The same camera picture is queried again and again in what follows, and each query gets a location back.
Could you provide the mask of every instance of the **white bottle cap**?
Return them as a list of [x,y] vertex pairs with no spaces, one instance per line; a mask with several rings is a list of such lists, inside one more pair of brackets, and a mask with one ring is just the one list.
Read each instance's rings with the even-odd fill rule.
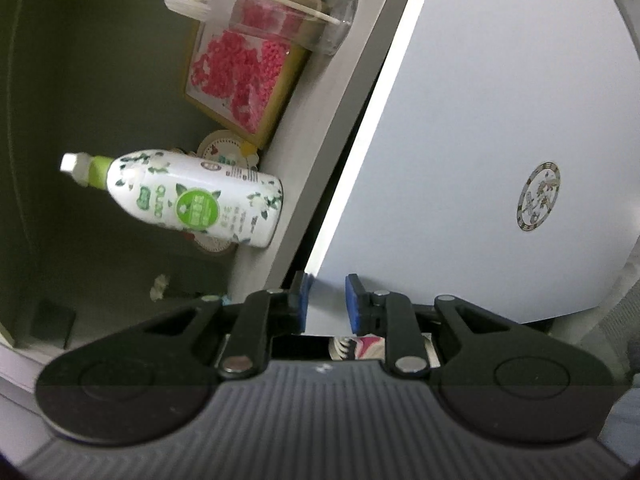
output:
[[60,171],[68,173],[80,186],[86,187],[92,158],[88,153],[65,153],[60,162]]

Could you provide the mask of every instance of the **bottle label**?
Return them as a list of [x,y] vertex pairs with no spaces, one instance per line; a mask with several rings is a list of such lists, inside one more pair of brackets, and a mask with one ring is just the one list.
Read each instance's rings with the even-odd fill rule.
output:
[[210,193],[204,189],[186,189],[176,184],[178,200],[175,203],[175,213],[180,222],[194,231],[203,231],[211,227],[218,220],[220,207],[218,198],[220,191]]

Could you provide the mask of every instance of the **white plastic bottle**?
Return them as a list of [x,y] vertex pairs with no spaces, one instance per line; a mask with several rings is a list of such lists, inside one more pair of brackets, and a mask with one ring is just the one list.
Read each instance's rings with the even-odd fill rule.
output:
[[60,171],[168,229],[266,247],[280,217],[282,184],[274,176],[181,153],[144,150],[115,160],[66,153]]

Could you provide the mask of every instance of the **metal screw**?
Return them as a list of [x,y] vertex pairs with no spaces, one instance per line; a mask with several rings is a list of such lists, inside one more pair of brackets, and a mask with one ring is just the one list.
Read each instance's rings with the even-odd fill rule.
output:
[[239,374],[250,370],[254,366],[254,363],[246,355],[233,355],[227,357],[223,363],[222,368],[225,372],[230,374]]
[[415,355],[405,355],[396,361],[396,368],[405,374],[421,372],[427,366],[427,361]]
[[382,306],[385,304],[386,297],[390,294],[388,290],[376,290],[373,293],[373,304],[377,306]]

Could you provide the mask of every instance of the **gray fabric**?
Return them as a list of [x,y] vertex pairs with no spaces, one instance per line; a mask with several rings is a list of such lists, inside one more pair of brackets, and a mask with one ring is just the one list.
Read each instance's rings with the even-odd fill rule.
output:
[[596,441],[505,446],[454,420],[421,381],[377,361],[271,361],[219,387],[193,422],[123,449],[56,439],[33,480],[610,480],[625,465]]
[[629,367],[634,374],[640,374],[640,335],[629,341],[626,355],[629,358]]
[[626,383],[627,344],[640,335],[640,282],[598,320],[599,309],[556,320],[550,334],[595,355],[609,367],[618,382]]
[[600,441],[628,465],[640,462],[640,374],[631,389],[613,405]]

